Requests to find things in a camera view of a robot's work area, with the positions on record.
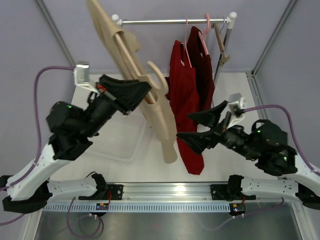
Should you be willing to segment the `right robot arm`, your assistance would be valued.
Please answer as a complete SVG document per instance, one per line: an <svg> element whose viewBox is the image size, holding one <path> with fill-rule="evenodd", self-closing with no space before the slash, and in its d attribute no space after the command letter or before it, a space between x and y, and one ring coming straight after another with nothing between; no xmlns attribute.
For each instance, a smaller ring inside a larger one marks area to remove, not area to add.
<svg viewBox="0 0 320 240"><path fill-rule="evenodd" d="M276 180L261 180L242 175L230 175L226 188L219 192L222 199L254 200L258 196L298 199L302 205L319 210L320 170L310 164L297 145L288 144L287 132L267 119L253 123L250 133L239 125L246 108L243 97L223 101L209 110L190 113L188 118L209 128L205 132L179 132L177 137L196 154L221 144L253 161L255 167Z"/></svg>

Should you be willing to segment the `bright red t shirt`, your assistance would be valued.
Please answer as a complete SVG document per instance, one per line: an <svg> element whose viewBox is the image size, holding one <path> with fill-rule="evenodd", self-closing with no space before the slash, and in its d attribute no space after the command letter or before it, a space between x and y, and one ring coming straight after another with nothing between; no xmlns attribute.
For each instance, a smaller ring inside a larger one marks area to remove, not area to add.
<svg viewBox="0 0 320 240"><path fill-rule="evenodd" d="M185 47L176 40L172 47L169 76L166 77L169 92L166 95L175 117L178 132L196 132L197 124L188 118L188 114L200 110L200 98L196 85L196 69L190 66ZM204 169L204 160L183 140L177 138L182 161L189 174L200 175Z"/></svg>

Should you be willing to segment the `dark maroon t shirt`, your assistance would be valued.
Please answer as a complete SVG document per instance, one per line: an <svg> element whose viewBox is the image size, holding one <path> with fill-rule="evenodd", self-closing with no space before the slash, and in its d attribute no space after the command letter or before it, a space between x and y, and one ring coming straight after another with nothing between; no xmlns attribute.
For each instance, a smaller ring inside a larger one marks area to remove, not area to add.
<svg viewBox="0 0 320 240"><path fill-rule="evenodd" d="M196 73L196 89L199 96L201 111L211 108L215 85L213 81L212 61L210 55L205 55L196 26L192 26L187 41L189 59Z"/></svg>

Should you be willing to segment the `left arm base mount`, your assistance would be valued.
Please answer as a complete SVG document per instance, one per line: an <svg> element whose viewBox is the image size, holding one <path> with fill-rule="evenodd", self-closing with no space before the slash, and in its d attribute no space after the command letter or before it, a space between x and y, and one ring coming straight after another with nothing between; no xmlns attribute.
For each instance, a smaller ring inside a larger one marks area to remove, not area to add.
<svg viewBox="0 0 320 240"><path fill-rule="evenodd" d="M90 172L86 178L94 180L96 183L96 192L91 196L79 196L79 200L115 200L120 201L123 198L123 184L106 183L102 174L95 171Z"/></svg>

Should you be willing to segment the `beige wooden hanger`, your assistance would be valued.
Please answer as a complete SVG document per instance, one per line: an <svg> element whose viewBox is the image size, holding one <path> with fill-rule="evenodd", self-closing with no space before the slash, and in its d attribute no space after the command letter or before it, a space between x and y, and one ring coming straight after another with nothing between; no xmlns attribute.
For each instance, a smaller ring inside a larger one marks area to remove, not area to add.
<svg viewBox="0 0 320 240"><path fill-rule="evenodd" d="M113 36L113 39L131 76L139 81L148 82L152 87L145 97L145 101L151 105L156 103L158 96L164 96L169 91L163 73L153 62L148 61L149 69L157 77L157 80L153 80L136 56L136 52L141 49L141 44L132 33L118 32Z"/></svg>

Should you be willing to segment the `thick pink plastic hanger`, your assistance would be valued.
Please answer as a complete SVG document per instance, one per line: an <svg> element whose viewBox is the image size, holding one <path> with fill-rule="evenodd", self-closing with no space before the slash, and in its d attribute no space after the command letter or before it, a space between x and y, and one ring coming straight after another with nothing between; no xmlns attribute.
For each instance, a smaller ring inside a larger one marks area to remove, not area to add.
<svg viewBox="0 0 320 240"><path fill-rule="evenodd" d="M198 32L198 36L200 38L204 53L207 56L207 55L209 55L209 51L208 51L208 47L207 47L207 44L206 44L206 37L207 37L207 34L210 31L211 24L210 24L210 15L208 13L205 13L204 17L206 19L206 27L205 27L203 33L201 33L200 31Z"/></svg>

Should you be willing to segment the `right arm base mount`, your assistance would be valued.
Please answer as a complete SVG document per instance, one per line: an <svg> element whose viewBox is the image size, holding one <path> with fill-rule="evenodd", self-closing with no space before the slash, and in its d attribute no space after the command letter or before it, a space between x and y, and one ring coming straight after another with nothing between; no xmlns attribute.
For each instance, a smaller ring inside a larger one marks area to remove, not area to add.
<svg viewBox="0 0 320 240"><path fill-rule="evenodd" d="M241 183L244 179L241 175L231 175L227 183L214 183L210 185L212 200L224 200L228 202L236 200L256 200L255 195L242 193Z"/></svg>

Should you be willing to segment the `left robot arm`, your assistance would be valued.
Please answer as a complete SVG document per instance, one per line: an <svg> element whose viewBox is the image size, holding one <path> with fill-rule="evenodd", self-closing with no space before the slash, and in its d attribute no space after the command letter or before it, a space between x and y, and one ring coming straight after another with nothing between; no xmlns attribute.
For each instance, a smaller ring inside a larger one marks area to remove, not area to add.
<svg viewBox="0 0 320 240"><path fill-rule="evenodd" d="M87 97L86 109L64 101L56 102L46 118L52 135L42 152L19 173L0 178L0 185L7 193L2 200L3 209L30 214L55 200L103 199L108 186L99 173L67 181L52 181L51 176L91 147L91 139L115 113L130 114L150 90L151 85L146 81L118 80L102 75Z"/></svg>

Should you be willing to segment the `beige t shirt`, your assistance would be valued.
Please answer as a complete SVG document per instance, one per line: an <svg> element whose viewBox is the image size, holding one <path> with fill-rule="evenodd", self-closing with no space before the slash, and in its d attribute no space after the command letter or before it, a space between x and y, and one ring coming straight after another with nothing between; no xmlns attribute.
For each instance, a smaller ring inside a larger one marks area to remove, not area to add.
<svg viewBox="0 0 320 240"><path fill-rule="evenodd" d="M177 127L166 98L169 86L164 75L153 62L147 62L160 81L157 84L135 55L141 47L136 36L117 25L97 0L88 0L86 4L97 35L123 77L120 83L132 83L133 87L129 92L133 96L144 98L138 105L140 111L161 143L164 162L174 163L178 158L174 148Z"/></svg>

